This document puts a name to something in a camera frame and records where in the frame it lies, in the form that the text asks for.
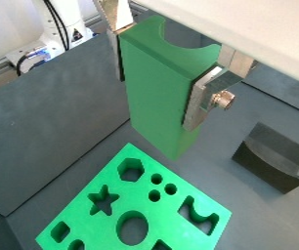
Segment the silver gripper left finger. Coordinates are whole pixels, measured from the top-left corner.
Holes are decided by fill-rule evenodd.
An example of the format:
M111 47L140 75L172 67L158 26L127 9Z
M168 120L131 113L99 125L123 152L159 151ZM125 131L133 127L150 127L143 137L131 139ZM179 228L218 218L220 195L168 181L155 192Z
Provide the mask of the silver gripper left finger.
M115 53L116 76L125 79L121 59L120 34L136 23L129 0L92 0L101 18L107 21L107 34Z

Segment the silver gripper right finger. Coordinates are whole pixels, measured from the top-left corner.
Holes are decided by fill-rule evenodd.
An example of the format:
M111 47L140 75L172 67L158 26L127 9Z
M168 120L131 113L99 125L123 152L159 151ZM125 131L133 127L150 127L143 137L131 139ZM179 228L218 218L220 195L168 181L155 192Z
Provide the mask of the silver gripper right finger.
M248 76L255 66L252 57L227 45L222 46L215 65L192 88L183 121L187 131L200 126L214 108L231 108L235 95L228 88Z

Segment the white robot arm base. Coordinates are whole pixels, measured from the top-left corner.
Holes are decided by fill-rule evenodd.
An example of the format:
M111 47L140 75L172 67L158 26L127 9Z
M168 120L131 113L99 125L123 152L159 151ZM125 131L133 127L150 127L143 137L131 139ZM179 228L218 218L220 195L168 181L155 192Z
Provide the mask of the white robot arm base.
M32 0L43 24L39 39L7 55L17 75L85 43L93 32L85 26L79 0Z

